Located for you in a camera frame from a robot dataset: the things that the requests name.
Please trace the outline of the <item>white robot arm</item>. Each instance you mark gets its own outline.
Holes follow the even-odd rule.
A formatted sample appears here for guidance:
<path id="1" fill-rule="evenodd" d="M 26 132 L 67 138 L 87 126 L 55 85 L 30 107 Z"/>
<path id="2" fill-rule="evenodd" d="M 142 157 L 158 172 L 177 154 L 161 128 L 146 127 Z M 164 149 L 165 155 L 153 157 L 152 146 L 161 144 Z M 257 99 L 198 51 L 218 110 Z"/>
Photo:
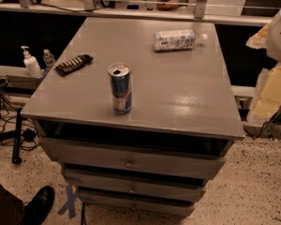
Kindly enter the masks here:
<path id="1" fill-rule="evenodd" d="M 265 49 L 267 56 L 277 62 L 274 68 L 264 69 L 259 74 L 247 117 L 249 122 L 261 124 L 269 121 L 281 106 L 281 9 L 270 23 L 248 39 L 246 46 Z"/>

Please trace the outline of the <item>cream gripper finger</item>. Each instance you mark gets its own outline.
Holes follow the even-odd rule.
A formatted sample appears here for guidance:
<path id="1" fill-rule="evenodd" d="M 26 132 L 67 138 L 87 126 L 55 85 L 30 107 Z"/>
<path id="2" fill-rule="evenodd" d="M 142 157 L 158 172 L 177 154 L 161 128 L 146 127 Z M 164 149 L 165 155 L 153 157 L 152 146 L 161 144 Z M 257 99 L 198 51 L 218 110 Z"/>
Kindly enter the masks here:
<path id="1" fill-rule="evenodd" d="M 246 117 L 250 124 L 269 121 L 281 106 L 281 62 L 272 69 L 263 68 Z"/>
<path id="2" fill-rule="evenodd" d="M 266 49 L 269 25 L 264 25 L 254 36 L 250 37 L 245 45 L 252 49 Z"/>

